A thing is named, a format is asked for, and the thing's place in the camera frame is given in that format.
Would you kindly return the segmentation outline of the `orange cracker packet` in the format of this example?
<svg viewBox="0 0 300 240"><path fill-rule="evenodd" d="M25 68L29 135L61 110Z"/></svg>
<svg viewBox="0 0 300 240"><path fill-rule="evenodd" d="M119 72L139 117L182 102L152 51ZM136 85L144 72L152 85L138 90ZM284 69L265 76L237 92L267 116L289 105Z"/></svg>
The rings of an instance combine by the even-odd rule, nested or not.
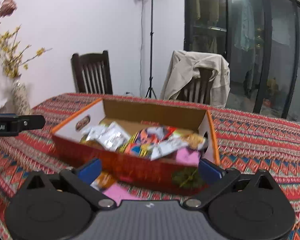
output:
<svg viewBox="0 0 300 240"><path fill-rule="evenodd" d="M102 171L90 186L97 191L103 192L112 186L117 186L117 180L111 174Z"/></svg>

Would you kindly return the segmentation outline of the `purple snack packet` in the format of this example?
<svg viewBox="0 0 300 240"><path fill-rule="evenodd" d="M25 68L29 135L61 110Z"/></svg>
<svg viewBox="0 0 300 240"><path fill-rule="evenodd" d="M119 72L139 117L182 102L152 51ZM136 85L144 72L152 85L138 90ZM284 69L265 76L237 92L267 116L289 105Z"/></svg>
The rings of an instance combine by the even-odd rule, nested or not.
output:
<svg viewBox="0 0 300 240"><path fill-rule="evenodd" d="M103 194L111 198L117 205L120 205L123 200L141 200L141 198L130 194L118 183L115 183L104 190Z"/></svg>
<svg viewBox="0 0 300 240"><path fill-rule="evenodd" d="M175 161L182 165L198 166L200 160L200 153L188 148L177 150Z"/></svg>

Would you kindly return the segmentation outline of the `silver snack packet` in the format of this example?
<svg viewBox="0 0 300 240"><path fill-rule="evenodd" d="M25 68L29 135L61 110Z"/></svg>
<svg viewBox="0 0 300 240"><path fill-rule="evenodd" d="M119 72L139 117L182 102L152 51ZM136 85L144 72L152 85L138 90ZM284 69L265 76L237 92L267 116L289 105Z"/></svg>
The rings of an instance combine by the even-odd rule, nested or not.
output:
<svg viewBox="0 0 300 240"><path fill-rule="evenodd" d="M131 139L117 122L109 125L99 124L82 131L80 143L90 146L101 146L103 149L115 152Z"/></svg>

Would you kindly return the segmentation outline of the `red orange snack bag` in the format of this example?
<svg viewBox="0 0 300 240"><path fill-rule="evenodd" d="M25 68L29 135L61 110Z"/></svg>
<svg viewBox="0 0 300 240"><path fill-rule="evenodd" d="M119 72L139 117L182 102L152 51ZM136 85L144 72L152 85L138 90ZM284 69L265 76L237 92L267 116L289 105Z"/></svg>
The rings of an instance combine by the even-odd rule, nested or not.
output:
<svg viewBox="0 0 300 240"><path fill-rule="evenodd" d="M177 129L171 126L153 126L136 132L131 139L121 146L119 153L149 159L151 148L161 141L169 139Z"/></svg>

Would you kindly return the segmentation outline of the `white cracker packet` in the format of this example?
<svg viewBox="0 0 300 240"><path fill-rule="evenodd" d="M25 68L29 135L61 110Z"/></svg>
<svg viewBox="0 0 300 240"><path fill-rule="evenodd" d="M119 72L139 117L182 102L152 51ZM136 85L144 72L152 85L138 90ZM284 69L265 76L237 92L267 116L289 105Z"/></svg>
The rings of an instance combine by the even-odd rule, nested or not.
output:
<svg viewBox="0 0 300 240"><path fill-rule="evenodd" d="M157 160L166 157L178 150L188 148L192 151L205 152L208 146L208 138L196 133L172 137L161 141L151 148L150 160Z"/></svg>

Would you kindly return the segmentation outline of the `floral ceramic vase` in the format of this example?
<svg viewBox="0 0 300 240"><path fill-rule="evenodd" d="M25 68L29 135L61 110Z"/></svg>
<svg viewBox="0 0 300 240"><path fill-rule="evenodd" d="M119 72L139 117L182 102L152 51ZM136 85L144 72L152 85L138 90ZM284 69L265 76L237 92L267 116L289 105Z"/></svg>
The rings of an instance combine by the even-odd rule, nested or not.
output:
<svg viewBox="0 0 300 240"><path fill-rule="evenodd" d="M12 100L17 115L30 115L31 107L27 97L26 86L16 77L12 82Z"/></svg>

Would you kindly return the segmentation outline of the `patterned red tablecloth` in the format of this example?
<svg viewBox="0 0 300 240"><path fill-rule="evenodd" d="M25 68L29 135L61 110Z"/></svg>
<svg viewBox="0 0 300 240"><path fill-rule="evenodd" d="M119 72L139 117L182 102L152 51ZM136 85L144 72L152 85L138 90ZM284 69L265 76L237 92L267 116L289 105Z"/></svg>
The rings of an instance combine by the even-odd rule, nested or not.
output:
<svg viewBox="0 0 300 240"><path fill-rule="evenodd" d="M17 137L0 138L0 239L10 239L4 222L9 200L29 172L39 168L52 174L65 168L56 159L50 131L71 114L98 98L96 94L65 93L34 107L45 127ZM300 239L300 124L285 119L210 107L222 168L249 174L268 170L295 210L290 239Z"/></svg>

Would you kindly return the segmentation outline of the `yellow flower branches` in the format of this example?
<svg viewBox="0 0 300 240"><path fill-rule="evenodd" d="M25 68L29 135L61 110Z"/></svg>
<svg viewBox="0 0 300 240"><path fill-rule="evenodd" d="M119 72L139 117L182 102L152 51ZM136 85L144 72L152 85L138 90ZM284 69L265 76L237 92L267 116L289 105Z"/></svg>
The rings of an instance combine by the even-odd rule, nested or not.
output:
<svg viewBox="0 0 300 240"><path fill-rule="evenodd" d="M51 51L52 48L39 48L36 53L28 58L23 59L24 53L31 48L28 44L22 49L19 49L18 34L21 26L17 26L14 31L6 31L0 34L0 64L3 74L9 79L16 79L21 76L20 69L28 70L29 62L42 56L44 53Z"/></svg>

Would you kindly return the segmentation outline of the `orange cardboard box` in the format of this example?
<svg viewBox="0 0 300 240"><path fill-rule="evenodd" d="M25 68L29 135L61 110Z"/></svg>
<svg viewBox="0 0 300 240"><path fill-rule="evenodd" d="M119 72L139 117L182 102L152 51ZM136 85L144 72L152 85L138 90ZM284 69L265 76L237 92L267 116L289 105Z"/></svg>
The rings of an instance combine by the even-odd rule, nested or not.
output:
<svg viewBox="0 0 300 240"><path fill-rule="evenodd" d="M51 134L63 162L79 167L97 158L118 181L165 193L199 192L200 160L220 163L211 113L195 103L97 99Z"/></svg>

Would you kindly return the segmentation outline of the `chair with beige jacket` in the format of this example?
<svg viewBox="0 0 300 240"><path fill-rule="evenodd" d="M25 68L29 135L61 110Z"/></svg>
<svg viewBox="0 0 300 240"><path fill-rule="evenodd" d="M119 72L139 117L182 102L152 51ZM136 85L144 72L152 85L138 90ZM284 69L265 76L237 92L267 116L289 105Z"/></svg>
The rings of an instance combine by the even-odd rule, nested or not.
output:
<svg viewBox="0 0 300 240"><path fill-rule="evenodd" d="M201 103L205 105L210 104L210 92L212 88L211 69L199 70L200 77L193 77L191 81L181 89L177 100Z"/></svg>

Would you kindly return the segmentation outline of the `dark wooden chair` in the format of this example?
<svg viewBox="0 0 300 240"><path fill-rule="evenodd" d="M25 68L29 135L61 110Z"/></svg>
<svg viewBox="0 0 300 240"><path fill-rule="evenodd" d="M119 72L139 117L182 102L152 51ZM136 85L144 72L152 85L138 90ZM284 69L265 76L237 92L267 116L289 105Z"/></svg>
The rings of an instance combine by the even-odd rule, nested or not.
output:
<svg viewBox="0 0 300 240"><path fill-rule="evenodd" d="M75 53L71 67L77 93L113 94L107 50L84 55Z"/></svg>

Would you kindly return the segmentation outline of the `pink dried roses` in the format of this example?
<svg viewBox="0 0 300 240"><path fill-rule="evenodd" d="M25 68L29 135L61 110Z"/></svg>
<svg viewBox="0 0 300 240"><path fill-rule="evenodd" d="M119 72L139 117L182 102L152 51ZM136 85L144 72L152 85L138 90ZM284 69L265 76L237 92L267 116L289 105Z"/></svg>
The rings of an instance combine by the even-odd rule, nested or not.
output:
<svg viewBox="0 0 300 240"><path fill-rule="evenodd" d="M17 9L17 4L14 0L3 0L0 2L0 19L11 16Z"/></svg>

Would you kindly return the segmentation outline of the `beige jacket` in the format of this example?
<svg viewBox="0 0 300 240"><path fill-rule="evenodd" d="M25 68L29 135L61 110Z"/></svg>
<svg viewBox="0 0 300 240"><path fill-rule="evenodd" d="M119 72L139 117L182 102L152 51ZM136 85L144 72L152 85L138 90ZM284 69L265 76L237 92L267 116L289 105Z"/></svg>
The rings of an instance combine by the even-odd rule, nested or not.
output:
<svg viewBox="0 0 300 240"><path fill-rule="evenodd" d="M160 99L175 100L192 78L201 77L199 71L204 69L212 72L209 104L224 108L230 92L230 68L222 55L214 53L173 51Z"/></svg>

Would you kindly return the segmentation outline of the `black framed glass doors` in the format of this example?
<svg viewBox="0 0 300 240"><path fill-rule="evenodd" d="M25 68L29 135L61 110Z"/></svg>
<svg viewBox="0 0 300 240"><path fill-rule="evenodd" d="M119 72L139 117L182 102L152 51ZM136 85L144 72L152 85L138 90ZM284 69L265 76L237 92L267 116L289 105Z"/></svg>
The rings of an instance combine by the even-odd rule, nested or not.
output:
<svg viewBox="0 0 300 240"><path fill-rule="evenodd" d="M300 123L300 0L185 0L184 49L228 61L228 108Z"/></svg>

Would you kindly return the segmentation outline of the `studio light on stand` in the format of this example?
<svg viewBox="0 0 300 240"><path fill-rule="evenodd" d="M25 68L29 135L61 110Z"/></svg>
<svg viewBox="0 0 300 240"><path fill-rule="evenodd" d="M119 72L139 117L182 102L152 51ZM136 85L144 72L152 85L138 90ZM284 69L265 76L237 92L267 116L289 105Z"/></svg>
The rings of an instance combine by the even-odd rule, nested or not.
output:
<svg viewBox="0 0 300 240"><path fill-rule="evenodd" d="M150 31L150 46L149 46L149 87L145 98L151 98L154 96L157 98L155 91L152 86L153 80L153 0L151 0L151 31Z"/></svg>

